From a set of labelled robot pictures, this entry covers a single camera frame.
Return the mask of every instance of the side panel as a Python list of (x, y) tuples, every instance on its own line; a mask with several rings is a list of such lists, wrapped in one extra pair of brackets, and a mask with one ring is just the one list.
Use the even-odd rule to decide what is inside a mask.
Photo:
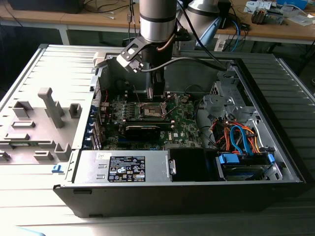
[(285, 196), (298, 196), (305, 190), (302, 183), (93, 189), (54, 187), (55, 193), (79, 217), (261, 211)]

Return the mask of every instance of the capacitor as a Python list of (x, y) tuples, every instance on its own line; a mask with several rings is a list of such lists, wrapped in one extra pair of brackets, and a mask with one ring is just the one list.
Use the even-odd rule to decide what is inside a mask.
[(181, 102), (185, 104), (185, 103), (188, 102), (188, 100), (187, 100), (185, 97), (183, 97), (183, 98), (181, 99)]

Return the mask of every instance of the blue drive bracket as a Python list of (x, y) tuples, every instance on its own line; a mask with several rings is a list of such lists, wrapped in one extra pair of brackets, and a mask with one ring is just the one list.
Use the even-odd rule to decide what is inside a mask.
[(240, 163), (238, 156), (233, 153), (224, 153), (219, 156), (220, 164), (236, 164)]
[(274, 163), (276, 162), (276, 160), (275, 160), (273, 154), (268, 154), (268, 159), (269, 159), (269, 161), (270, 161), (271, 164), (274, 164)]

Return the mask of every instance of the blue tab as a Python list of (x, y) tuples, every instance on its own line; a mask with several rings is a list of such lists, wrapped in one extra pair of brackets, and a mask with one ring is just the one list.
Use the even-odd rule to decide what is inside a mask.
[(224, 153), (219, 156), (219, 160), (221, 164), (228, 163), (240, 163), (238, 156), (233, 153)]
[(271, 162), (271, 164), (275, 163), (275, 158), (273, 156), (273, 154), (268, 154), (268, 158), (269, 158), (269, 161)]
[(51, 170), (52, 173), (63, 173), (61, 165), (54, 165), (53, 169)]

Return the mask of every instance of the table leg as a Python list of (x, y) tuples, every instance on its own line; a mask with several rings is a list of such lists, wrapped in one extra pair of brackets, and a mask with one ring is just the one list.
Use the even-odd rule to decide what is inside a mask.
[(229, 34), (219, 34), (214, 51), (215, 52), (222, 52), (224, 45), (225, 45), (225, 42), (226, 42), (226, 40), (228, 40), (229, 37), (230, 37)]
[(59, 30), (63, 45), (70, 45), (67, 27), (65, 25), (60, 25), (58, 30)]

